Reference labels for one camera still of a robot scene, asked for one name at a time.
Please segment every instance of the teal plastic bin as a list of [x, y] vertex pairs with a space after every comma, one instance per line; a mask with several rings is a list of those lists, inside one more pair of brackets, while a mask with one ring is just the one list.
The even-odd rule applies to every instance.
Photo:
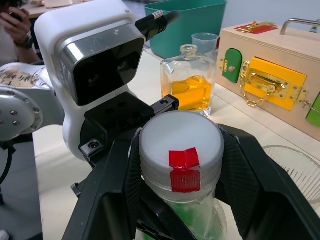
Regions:
[[145, 5], [146, 15], [158, 10], [164, 14], [178, 10], [179, 18], [150, 40], [152, 51], [165, 59], [179, 56], [180, 47], [192, 43], [192, 34], [220, 34], [227, 1], [169, 0]]

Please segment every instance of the red tape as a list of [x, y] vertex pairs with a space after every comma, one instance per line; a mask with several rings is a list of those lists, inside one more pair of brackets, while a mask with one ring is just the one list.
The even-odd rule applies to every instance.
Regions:
[[172, 192], [191, 193], [200, 191], [200, 171], [190, 168], [200, 165], [196, 148], [185, 151], [169, 151]]

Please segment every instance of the phone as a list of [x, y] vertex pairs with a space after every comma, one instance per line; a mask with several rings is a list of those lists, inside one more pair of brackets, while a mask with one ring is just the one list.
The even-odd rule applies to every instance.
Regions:
[[9, 12], [9, 15], [10, 15], [11, 17], [19, 20], [20, 22], [22, 22], [22, 18], [21, 18], [18, 14], [14, 13], [13, 11]]

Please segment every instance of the hand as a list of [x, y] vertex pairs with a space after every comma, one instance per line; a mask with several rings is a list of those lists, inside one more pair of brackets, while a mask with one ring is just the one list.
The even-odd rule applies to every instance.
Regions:
[[9, 10], [19, 15], [22, 21], [3, 12], [0, 14], [0, 25], [4, 26], [5, 31], [11, 36], [15, 43], [24, 44], [32, 26], [29, 20], [29, 13], [24, 9], [20, 10], [15, 7], [10, 7]]

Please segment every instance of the wristwatch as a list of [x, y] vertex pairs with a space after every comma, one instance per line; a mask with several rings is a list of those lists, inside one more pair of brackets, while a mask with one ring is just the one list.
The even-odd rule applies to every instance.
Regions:
[[14, 42], [18, 48], [31, 49], [34, 45], [34, 39], [28, 34], [24, 43]]

